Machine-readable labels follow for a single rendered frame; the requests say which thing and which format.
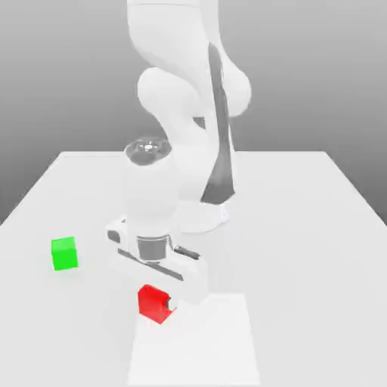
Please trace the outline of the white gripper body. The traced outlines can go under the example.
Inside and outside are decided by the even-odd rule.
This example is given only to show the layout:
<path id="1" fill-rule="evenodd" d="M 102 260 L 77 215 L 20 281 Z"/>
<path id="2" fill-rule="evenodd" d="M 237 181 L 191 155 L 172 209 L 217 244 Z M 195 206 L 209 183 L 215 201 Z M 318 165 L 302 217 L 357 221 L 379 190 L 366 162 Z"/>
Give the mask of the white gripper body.
<path id="1" fill-rule="evenodd" d="M 117 249 L 110 257 L 110 264 L 130 279 L 136 290 L 151 285 L 171 299 L 182 299 L 194 305 L 201 303 L 209 293 L 208 265 L 203 259 L 193 260 L 168 251 L 159 264 L 143 263 Z"/>

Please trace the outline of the small red cube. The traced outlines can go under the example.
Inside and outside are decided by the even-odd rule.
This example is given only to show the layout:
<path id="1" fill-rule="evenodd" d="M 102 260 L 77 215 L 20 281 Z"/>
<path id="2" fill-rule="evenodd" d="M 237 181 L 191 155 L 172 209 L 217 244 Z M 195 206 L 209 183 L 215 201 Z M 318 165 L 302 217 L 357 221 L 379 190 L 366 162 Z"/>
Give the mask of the small red cube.
<path id="1" fill-rule="evenodd" d="M 153 322 L 162 324 L 174 312 L 167 310 L 166 300 L 169 297 L 167 292 L 145 284 L 138 290 L 138 311 Z"/>

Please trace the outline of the small green cube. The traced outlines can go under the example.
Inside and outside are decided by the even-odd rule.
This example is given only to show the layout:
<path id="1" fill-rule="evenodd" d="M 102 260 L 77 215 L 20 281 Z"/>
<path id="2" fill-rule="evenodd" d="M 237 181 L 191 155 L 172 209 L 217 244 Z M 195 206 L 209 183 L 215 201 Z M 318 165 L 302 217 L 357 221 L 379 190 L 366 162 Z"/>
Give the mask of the small green cube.
<path id="1" fill-rule="evenodd" d="M 65 237 L 51 241 L 51 257 L 56 271 L 79 266 L 75 237 Z"/>

